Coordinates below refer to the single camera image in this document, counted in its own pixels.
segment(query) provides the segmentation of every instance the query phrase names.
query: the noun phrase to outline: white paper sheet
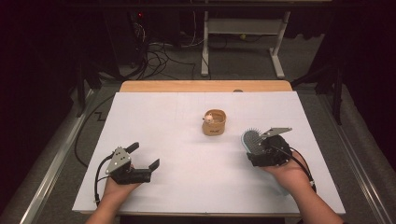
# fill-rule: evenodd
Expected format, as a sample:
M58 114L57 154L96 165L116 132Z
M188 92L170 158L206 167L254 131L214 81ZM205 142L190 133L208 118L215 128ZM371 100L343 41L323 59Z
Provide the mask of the white paper sheet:
M224 134L203 134L203 116L209 109L226 113ZM344 214L296 92L117 93L73 210L95 210L93 180L100 161L116 147L139 142L140 148L131 154L134 167L147 168L157 159L161 165L121 212L298 214L292 197L271 175L251 165L241 144L245 130L265 132L271 127L293 129L281 135L304 155L319 196ZM99 183L100 195L104 184Z

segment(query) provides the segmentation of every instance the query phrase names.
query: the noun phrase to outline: gray carpet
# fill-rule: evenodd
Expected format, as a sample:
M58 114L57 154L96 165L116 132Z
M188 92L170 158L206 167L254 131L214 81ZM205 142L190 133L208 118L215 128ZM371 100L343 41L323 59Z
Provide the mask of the gray carpet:
M320 41L321 38L303 40L300 37L284 40L279 58L286 74L286 80L294 80L307 72ZM276 79L275 70L267 52L267 49L272 47L274 43L275 39L273 37L263 37L252 43L229 40L226 48L222 49L224 41L221 38L212 39L210 46L220 49L212 49L209 53L211 79ZM168 61L162 74L149 79L191 79L191 72L193 72L193 79L209 79L209 77L200 76L200 47L185 49L167 47L166 52L173 60L183 63ZM150 61L151 65L156 63L158 62L155 60ZM123 73L128 73L129 70L128 66L121 67ZM108 84L107 82L97 92L91 108L101 104L119 88L120 83ZM361 190L361 183L348 163L343 142L334 128L326 107L323 106L322 98L315 94L313 85L302 85L296 90L346 209L344 219L349 223L378 223L372 207L368 204L366 196ZM354 107L347 90L343 92L343 100L343 129L346 131L350 143L354 148L359 149L357 154L361 162L365 164L368 175L378 189L384 206L389 211L393 211L396 204L395 174L375 144L375 140L367 131L367 127ZM102 113L101 118L106 117L111 101L112 99L109 99L96 109L96 112ZM32 172L18 189L7 210L1 216L1 223L19 223L21 221L21 217L57 152L57 148L70 132L70 122L75 118L75 115L76 109L74 108L70 116L64 121L63 126L54 135L48 147L43 150L43 154L36 161ZM87 164L105 124L99 119L99 116L100 113L92 114L78 139L78 155ZM41 213L37 216L36 223L83 223L88 218L87 215L71 211L85 170L86 168L78 162L73 148L71 148L64 168L60 172ZM396 220L395 215L391 215L393 220ZM288 224L296 223L296 221L298 219L286 219Z

